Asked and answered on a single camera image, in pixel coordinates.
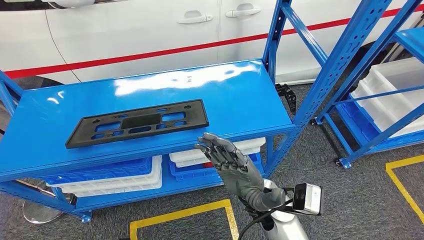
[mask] shelf top surface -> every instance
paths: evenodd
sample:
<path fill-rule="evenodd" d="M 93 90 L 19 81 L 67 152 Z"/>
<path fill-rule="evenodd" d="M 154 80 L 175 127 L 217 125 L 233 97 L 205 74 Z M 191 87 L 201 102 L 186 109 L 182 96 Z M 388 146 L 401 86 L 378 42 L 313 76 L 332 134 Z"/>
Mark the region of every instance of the shelf top surface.
<path fill-rule="evenodd" d="M 83 117 L 196 99 L 203 100 L 208 127 L 65 147 Z M 293 127 L 260 60 L 26 90 L 0 142 L 0 181 L 189 150 L 203 132 L 242 141 Z"/>
<path fill-rule="evenodd" d="M 394 38 L 424 64 L 424 26 L 398 31 Z"/>

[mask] blue metal shelf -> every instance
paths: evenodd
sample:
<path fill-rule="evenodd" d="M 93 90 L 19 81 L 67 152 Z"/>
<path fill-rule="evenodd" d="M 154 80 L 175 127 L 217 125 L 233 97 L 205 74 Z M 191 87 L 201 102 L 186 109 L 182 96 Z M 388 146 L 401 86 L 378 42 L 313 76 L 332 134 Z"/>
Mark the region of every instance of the blue metal shelf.
<path fill-rule="evenodd" d="M 203 100 L 208 127 L 65 147 L 82 117 L 193 99 Z M 2 158 L 15 160 L 0 165 L 0 181 L 190 150 L 203 132 L 243 141 L 293 128 L 259 60 L 26 90 L 0 144 Z"/>
<path fill-rule="evenodd" d="M 424 64 L 424 27 L 398 31 L 393 38 Z"/>
<path fill-rule="evenodd" d="M 106 79 L 22 91 L 0 71 L 0 98 L 12 119 L 0 144 L 0 192 L 83 218 L 89 210 L 177 194 L 221 184 L 217 177 L 177 182 L 165 160 L 160 189 L 82 197 L 76 205 L 45 196 L 14 179 L 40 177 L 193 149 L 197 137 L 212 132 L 232 141 L 267 137 L 264 176 L 278 167 L 353 56 L 389 6 L 390 0 L 363 0 L 330 55 L 290 7 L 276 1 L 263 57 L 256 60 Z M 300 34 L 322 69 L 293 121 L 275 90 L 276 55 L 286 19 Z M 21 96 L 14 103 L 9 90 Z M 65 142 L 82 117 L 202 99 L 209 127 L 125 141 L 66 149 Z M 273 137 L 285 134 L 274 151 Z M 15 147 L 25 146 L 26 151 Z"/>
<path fill-rule="evenodd" d="M 262 161 L 261 155 L 256 154 L 259 161 Z M 172 194 L 179 194 L 214 186 L 222 185 L 223 182 L 218 175 L 196 178 L 195 181 L 183 180 L 177 181 L 176 177 L 171 175 L 170 157 L 168 154 L 162 156 L 162 187 L 152 190 L 132 191 L 108 195 L 79 197 L 76 200 L 77 212 L 111 207 L 121 204 L 133 203 L 146 199 L 153 199 Z M 258 164 L 258 169 L 264 173 L 264 169 Z"/>
<path fill-rule="evenodd" d="M 374 42 L 362 60 L 356 65 L 346 80 L 342 83 L 334 96 L 328 101 L 322 112 L 315 118 L 317 124 L 322 124 L 327 120 L 330 128 L 347 151 L 347 157 L 339 158 L 339 163 L 344 168 L 350 168 L 351 162 L 365 154 L 401 148 L 414 144 L 424 143 L 424 130 L 404 134 L 390 138 L 393 134 L 415 121 L 424 114 L 424 103 L 413 109 L 410 113 L 389 126 L 386 130 L 380 131 L 375 126 L 374 121 L 368 113 L 354 101 L 387 96 L 391 94 L 404 93 L 422 89 L 423 86 L 414 86 L 396 91 L 379 93 L 364 96 L 357 99 L 344 100 L 348 96 L 351 87 L 361 74 L 372 63 L 376 56 L 391 41 L 397 41 L 410 53 L 415 55 L 424 64 L 424 27 L 412 28 L 398 31 L 409 16 L 414 12 L 421 0 L 408 0 L 393 18 L 381 36 Z M 359 149 L 352 151 L 345 137 L 331 118 L 331 113 L 336 113 L 347 126 L 350 133 L 359 144 Z"/>
<path fill-rule="evenodd" d="M 353 116 L 352 112 L 349 112 L 347 108 L 354 107 L 359 109 Z M 335 106 L 335 109 L 343 123 L 349 129 L 349 132 L 359 144 L 359 147 L 364 146 L 377 135 L 381 134 L 381 131 L 377 128 L 377 126 L 374 125 L 372 118 L 356 102 L 339 104 Z M 420 143 L 424 143 L 424 130 L 387 138 L 377 146 L 371 148 L 366 154 L 377 153 L 395 148 L 402 148 Z"/>

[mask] blue storage bin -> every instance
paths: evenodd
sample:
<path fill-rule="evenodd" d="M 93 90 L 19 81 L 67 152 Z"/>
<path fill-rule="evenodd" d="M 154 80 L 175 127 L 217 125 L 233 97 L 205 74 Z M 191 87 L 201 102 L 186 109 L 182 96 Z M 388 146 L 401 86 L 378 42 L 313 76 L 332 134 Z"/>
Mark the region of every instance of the blue storage bin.
<path fill-rule="evenodd" d="M 374 123 L 373 118 L 368 112 L 361 107 L 357 101 L 342 103 L 341 107 L 346 111 L 347 115 L 356 123 L 361 129 L 362 135 L 371 141 L 375 136 L 381 133 L 380 129 Z"/>
<path fill-rule="evenodd" d="M 55 185 L 90 180 L 146 175 L 151 171 L 152 157 L 145 157 L 102 166 L 80 168 L 61 174 L 43 176 L 41 179 L 43 179 L 49 185 Z"/>
<path fill-rule="evenodd" d="M 249 155 L 252 162 L 258 166 L 262 165 L 260 153 L 250 154 Z M 183 181 L 183 180 L 193 180 L 193 179 L 200 179 L 200 178 L 207 178 L 207 177 L 213 177 L 216 176 L 219 178 L 217 171 L 214 167 L 203 167 L 203 164 L 196 164 L 191 166 L 185 166 L 185 167 L 177 167 L 175 165 L 175 162 L 169 161 L 169 166 L 171 170 L 171 174 L 175 176 L 177 181 Z"/>

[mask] black bracket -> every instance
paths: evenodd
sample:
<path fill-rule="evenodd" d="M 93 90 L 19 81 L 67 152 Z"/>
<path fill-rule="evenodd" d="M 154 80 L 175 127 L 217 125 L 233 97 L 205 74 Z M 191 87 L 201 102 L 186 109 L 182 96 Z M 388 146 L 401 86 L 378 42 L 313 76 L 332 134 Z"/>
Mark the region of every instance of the black bracket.
<path fill-rule="evenodd" d="M 278 96 L 285 97 L 288 107 L 290 108 L 290 112 L 292 114 L 296 114 L 296 94 L 293 90 L 291 90 L 287 84 L 281 86 L 279 83 L 275 85 L 275 90 L 277 91 Z"/>
<path fill-rule="evenodd" d="M 81 118 L 67 149 L 209 126 L 201 99 Z"/>

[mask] camera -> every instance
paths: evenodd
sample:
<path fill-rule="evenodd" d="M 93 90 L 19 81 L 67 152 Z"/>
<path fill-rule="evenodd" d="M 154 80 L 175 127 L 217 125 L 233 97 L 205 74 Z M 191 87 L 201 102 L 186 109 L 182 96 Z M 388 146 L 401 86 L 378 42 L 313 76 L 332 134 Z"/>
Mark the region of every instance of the camera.
<path fill-rule="evenodd" d="M 293 210 L 302 214 L 321 215 L 323 204 L 322 188 L 309 183 L 294 187 Z"/>

